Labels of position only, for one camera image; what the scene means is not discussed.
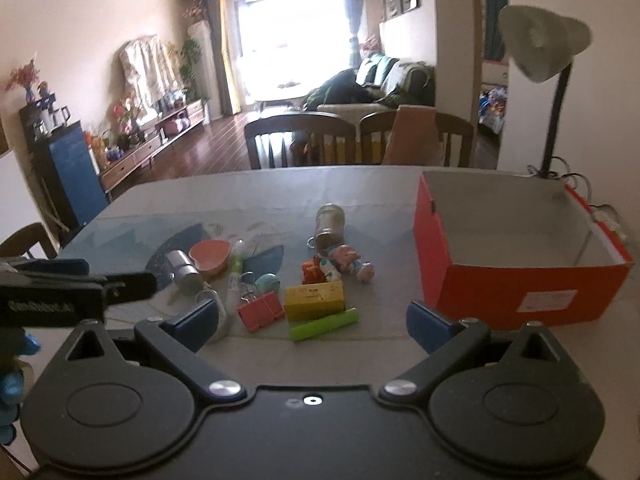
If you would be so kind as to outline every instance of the lamp shade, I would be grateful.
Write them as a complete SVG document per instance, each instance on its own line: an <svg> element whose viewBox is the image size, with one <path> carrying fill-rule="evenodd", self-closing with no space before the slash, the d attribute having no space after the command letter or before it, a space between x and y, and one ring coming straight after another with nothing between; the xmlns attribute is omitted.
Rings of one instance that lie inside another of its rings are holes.
<svg viewBox="0 0 640 480"><path fill-rule="evenodd" d="M535 83L558 74L591 44L586 23L540 7L507 5L498 28L518 68Z"/></svg>

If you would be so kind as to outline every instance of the chair back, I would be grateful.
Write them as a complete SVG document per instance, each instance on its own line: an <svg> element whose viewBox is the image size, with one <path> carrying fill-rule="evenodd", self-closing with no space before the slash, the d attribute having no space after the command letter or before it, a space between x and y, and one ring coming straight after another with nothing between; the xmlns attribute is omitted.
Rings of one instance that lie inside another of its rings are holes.
<svg viewBox="0 0 640 480"><path fill-rule="evenodd" d="M371 135L380 133L380 160L385 157L387 133L391 131L394 121L396 120L396 111L377 112L370 114L360 121L360 142L362 143L362 161L365 164L372 164L372 143ZM460 158L458 159L459 168L468 168L471 163L471 146L474 140L474 127L469 121L465 121L460 117L436 113L436 127L440 139L446 136L444 166L451 164L451 136L457 135L462 139L460 145Z"/></svg>
<svg viewBox="0 0 640 480"><path fill-rule="evenodd" d="M28 254L30 258L33 258L31 249L38 244L42 247L47 258L51 259L58 256L58 251L51 243L46 229L41 223L36 222L16 231L2 242L0 244L0 258L14 258L24 254Z"/></svg>
<svg viewBox="0 0 640 480"><path fill-rule="evenodd" d="M344 140L344 160L355 164L356 128L353 124L333 114L322 112L285 112L264 117L244 126L249 162L252 170L260 170L260 156L256 137L292 132L292 160L294 166L324 166L338 164L338 142ZM331 137L330 149L326 150L326 137ZM283 168L289 165L285 137L280 137L280 162ZM275 168L273 142L268 137L268 164Z"/></svg>

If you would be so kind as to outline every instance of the red box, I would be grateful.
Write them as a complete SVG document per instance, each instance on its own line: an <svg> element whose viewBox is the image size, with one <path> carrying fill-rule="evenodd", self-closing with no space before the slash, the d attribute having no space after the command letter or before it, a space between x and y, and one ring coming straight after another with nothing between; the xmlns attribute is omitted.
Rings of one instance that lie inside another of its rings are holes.
<svg viewBox="0 0 640 480"><path fill-rule="evenodd" d="M425 171L414 237L427 305L496 330L597 319L633 265L562 182L497 171Z"/></svg>

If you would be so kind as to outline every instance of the pink bowl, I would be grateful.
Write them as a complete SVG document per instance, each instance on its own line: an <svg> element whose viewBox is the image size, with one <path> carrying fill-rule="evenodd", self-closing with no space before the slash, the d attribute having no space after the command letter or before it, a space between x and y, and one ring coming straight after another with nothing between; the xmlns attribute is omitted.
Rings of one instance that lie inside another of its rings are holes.
<svg viewBox="0 0 640 480"><path fill-rule="evenodd" d="M226 268L231 244L226 240L203 240L189 251L198 272L215 276Z"/></svg>

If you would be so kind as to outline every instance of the orange cloth on chair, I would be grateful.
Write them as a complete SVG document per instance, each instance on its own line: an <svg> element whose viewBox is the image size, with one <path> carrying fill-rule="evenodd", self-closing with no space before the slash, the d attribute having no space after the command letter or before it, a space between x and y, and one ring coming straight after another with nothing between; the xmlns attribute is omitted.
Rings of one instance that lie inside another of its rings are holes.
<svg viewBox="0 0 640 480"><path fill-rule="evenodd" d="M442 144L436 127L436 108L414 105L401 105L398 108L382 164L442 164Z"/></svg>

